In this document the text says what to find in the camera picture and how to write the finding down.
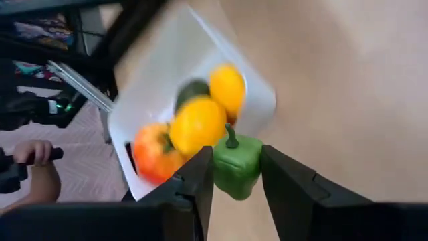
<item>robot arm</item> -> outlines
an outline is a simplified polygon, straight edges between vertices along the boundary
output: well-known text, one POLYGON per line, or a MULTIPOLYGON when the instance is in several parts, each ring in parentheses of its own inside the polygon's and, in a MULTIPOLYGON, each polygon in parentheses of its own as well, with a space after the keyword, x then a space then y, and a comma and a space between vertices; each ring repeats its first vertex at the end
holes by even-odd
MULTIPOLYGON (((9 240, 207 239, 212 149, 203 148, 138 202, 26 206, 0 218, 9 240)), ((426 240, 425 204, 379 204, 318 175, 270 146, 263 187, 280 240, 426 240)))

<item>orange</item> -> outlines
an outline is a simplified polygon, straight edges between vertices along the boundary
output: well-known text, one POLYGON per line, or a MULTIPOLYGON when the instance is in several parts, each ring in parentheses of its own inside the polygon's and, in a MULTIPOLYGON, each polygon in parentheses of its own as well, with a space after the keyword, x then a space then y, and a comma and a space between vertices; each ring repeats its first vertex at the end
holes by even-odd
POLYGON ((237 118, 245 100, 245 80, 233 64, 222 64, 210 73, 209 93, 229 118, 237 118))
POLYGON ((174 147, 191 158, 203 146, 216 145, 224 136, 227 121, 225 109, 209 96, 198 96, 186 102, 169 127, 174 147))

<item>bell pepper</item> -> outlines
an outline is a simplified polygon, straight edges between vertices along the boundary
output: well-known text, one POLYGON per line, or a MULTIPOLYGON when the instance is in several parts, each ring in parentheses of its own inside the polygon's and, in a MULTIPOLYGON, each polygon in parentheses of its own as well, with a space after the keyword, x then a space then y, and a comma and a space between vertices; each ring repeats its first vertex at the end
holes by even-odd
POLYGON ((245 200, 260 176, 259 156, 263 142, 236 135, 231 125, 225 125, 228 136, 213 150, 214 183, 233 199, 245 200))
POLYGON ((151 124, 140 129, 134 141, 137 174, 154 184, 164 183, 186 162, 167 133, 167 124, 151 124))
POLYGON ((215 145, 225 134, 225 109, 209 96, 197 96, 179 109, 169 128, 174 147, 190 159, 206 145, 215 145))

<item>table surface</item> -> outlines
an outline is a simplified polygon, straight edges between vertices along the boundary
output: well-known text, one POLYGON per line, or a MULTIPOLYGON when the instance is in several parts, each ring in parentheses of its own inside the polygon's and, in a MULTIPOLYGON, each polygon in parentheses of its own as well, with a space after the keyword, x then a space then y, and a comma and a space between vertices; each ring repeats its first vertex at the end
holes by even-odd
MULTIPOLYGON (((428 200, 428 2, 189 3, 275 88, 265 143, 368 198, 428 200)), ((142 36, 122 59, 119 89, 149 45, 142 36)), ((261 182, 244 202, 215 190, 209 239, 278 239, 261 182)))

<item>metal rod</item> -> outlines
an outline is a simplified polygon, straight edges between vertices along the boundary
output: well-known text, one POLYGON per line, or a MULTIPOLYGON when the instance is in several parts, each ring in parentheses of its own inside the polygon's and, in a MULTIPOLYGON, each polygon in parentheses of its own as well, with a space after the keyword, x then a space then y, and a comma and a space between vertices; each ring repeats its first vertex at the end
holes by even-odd
POLYGON ((48 60, 48 62, 55 68, 55 74, 61 76, 65 82, 75 88, 90 102, 93 102, 98 108, 107 113, 112 112, 114 103, 109 98, 107 98, 105 94, 89 83, 83 76, 81 76, 66 64, 56 63, 51 60, 48 60))

